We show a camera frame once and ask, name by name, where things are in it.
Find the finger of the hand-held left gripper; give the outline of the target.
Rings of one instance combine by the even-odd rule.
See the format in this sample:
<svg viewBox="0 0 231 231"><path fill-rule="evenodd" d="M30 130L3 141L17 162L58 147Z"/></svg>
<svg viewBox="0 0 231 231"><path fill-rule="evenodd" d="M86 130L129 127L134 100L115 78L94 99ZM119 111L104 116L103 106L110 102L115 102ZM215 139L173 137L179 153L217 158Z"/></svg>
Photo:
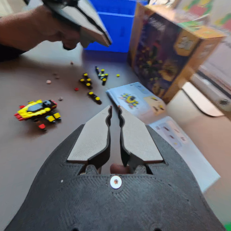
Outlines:
<svg viewBox="0 0 231 231"><path fill-rule="evenodd" d="M108 31L98 12L88 0L79 0L77 10L86 20L84 28L90 31L91 36L100 44L112 44Z"/></svg>
<svg viewBox="0 0 231 231"><path fill-rule="evenodd" d="M90 31L84 28L84 23L86 20L77 10L77 4L68 4L65 8L61 10L62 15L68 16L71 21L75 22L80 26L80 43L83 48L87 48L91 43L97 42L90 34ZM101 44L105 47L110 46L111 44Z"/></svg>

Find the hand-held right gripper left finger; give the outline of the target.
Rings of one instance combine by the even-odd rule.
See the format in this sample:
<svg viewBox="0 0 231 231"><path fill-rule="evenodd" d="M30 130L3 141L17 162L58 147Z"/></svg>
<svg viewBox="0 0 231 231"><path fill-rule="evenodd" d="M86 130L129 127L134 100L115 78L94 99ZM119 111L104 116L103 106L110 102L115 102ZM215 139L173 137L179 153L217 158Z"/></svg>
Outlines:
<svg viewBox="0 0 231 231"><path fill-rule="evenodd" d="M68 163L94 165L100 169L110 158L112 106L108 105L87 121L71 152Z"/></svg>

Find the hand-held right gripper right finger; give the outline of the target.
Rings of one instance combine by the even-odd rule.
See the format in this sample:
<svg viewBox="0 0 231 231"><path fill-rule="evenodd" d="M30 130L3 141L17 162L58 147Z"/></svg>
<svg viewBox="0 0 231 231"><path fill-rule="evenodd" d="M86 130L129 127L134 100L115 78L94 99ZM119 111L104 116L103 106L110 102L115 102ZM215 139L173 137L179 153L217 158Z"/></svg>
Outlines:
<svg viewBox="0 0 231 231"><path fill-rule="evenodd" d="M120 153L124 166L162 163L163 157L145 123L118 106Z"/></svg>

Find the lego instruction booklet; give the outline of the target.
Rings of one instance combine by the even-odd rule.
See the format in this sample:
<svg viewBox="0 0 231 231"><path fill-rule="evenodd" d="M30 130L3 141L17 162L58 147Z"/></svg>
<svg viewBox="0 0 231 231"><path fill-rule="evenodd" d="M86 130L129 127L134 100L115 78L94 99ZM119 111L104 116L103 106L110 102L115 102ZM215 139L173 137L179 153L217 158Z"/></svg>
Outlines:
<svg viewBox="0 0 231 231"><path fill-rule="evenodd" d="M167 115L166 104L140 82L106 91L117 106L124 107L137 119L149 125L184 159L204 193L220 175L206 160L180 126Z"/></svg>

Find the yellow black lego spider body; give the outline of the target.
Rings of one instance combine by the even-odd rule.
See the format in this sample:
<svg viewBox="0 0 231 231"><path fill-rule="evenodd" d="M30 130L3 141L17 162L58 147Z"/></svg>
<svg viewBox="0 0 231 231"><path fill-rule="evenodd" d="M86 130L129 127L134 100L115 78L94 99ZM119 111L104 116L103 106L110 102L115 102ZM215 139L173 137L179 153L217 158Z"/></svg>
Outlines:
<svg viewBox="0 0 231 231"><path fill-rule="evenodd" d="M18 121L31 120L40 130L46 131L45 120L50 124L55 124L62 120L56 108L57 103L54 100L28 101L27 105L19 106L19 111L14 114L14 117Z"/></svg>

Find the person's left forearm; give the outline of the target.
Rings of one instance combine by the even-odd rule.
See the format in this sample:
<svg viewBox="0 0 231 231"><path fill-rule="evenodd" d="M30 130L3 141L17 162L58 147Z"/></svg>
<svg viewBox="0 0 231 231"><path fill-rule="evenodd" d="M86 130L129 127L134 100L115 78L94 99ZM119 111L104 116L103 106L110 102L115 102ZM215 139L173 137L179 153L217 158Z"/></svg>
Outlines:
<svg viewBox="0 0 231 231"><path fill-rule="evenodd" d="M11 14L0 18L0 62L27 52L30 47L30 14Z"/></svg>

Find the purple and yellow lego box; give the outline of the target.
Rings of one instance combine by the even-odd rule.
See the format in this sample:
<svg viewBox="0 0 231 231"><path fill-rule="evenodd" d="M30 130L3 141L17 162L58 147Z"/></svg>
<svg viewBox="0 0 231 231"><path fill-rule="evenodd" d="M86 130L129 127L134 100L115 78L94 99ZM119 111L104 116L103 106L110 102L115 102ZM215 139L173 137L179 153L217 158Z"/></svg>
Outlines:
<svg viewBox="0 0 231 231"><path fill-rule="evenodd" d="M202 22L180 22L164 6L137 3L129 63L141 83L168 104L225 34Z"/></svg>

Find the person's left hand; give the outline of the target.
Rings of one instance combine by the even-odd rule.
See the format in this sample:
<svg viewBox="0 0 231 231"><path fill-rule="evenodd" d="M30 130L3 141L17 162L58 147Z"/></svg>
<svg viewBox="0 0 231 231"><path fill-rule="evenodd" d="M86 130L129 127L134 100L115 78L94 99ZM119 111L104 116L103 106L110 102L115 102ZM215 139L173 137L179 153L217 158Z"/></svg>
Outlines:
<svg viewBox="0 0 231 231"><path fill-rule="evenodd" d="M73 50L80 42L79 32L54 18L45 5L34 8L31 17L31 22L41 41L61 41L63 48L67 50Z"/></svg>

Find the blue plastic bin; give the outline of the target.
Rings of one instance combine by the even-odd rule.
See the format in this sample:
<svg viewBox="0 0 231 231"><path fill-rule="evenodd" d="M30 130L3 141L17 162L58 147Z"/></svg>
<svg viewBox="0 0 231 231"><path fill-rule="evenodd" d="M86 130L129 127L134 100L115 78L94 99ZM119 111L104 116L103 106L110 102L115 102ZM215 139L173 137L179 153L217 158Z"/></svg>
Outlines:
<svg viewBox="0 0 231 231"><path fill-rule="evenodd" d="M127 53L137 3L147 5L148 0L91 0L112 39L109 47L97 42L85 50Z"/></svg>

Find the pair of black yellow legs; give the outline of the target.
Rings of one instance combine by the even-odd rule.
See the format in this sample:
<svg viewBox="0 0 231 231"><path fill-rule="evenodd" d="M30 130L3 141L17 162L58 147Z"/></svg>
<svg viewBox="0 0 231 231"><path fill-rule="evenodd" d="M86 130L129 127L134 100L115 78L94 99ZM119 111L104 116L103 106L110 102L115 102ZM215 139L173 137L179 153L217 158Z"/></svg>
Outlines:
<svg viewBox="0 0 231 231"><path fill-rule="evenodd" d="M82 85L84 85L85 87L87 87L88 89L90 89L90 90L93 88L93 87L92 87L92 81L91 81L90 78L87 78L87 79L84 79L84 78L79 79L79 82L80 82Z"/></svg>

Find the white metal panel bracket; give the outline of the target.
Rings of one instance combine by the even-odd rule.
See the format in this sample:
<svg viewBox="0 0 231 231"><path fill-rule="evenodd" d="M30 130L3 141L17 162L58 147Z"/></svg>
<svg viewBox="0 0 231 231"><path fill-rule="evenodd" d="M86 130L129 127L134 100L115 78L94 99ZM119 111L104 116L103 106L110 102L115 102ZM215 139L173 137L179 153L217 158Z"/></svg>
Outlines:
<svg viewBox="0 0 231 231"><path fill-rule="evenodd" d="M182 90L202 113L231 119L231 87L204 68L195 72Z"/></svg>

